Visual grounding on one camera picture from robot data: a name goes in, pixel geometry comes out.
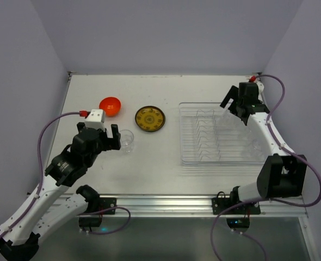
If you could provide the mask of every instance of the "gold decorative plate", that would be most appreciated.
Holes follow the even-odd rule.
[[[155,106],[145,106],[135,114],[135,122],[146,132],[156,132],[165,124],[165,115]]]

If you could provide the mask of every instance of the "white table surface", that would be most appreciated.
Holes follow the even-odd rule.
[[[100,194],[208,195],[230,192],[236,185],[256,180],[261,167],[182,166],[180,153],[181,102],[221,102],[231,85],[247,76],[72,76],[63,113],[98,108],[102,99],[117,97],[122,109],[107,118],[105,127],[134,133],[134,150],[102,152],[87,174],[69,193],[88,184]],[[139,129],[134,117],[146,105],[159,107],[166,116],[164,127],[154,133]],[[60,120],[50,160],[77,134],[78,116]]]

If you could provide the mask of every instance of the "gray wall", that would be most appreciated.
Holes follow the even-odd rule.
[[[66,80],[31,2],[0,0],[0,223],[38,181],[37,138],[59,114]]]
[[[264,72],[281,77],[287,88],[274,117],[280,132],[321,173],[321,1],[304,0]],[[281,88],[269,80],[265,83],[271,106]],[[305,201],[314,200],[317,194],[317,181],[308,171]],[[308,212],[321,255],[321,202]]]
[[[302,0],[32,0],[79,73],[262,71]]]

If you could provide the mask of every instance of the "plastic dish drying rack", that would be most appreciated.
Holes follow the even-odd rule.
[[[183,165],[263,165],[266,159],[250,129],[220,103],[180,103],[180,133]]]

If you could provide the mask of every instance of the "orange ball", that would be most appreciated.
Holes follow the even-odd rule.
[[[121,109],[121,102],[115,97],[107,97],[100,102],[99,108],[104,110],[106,116],[116,116]]]

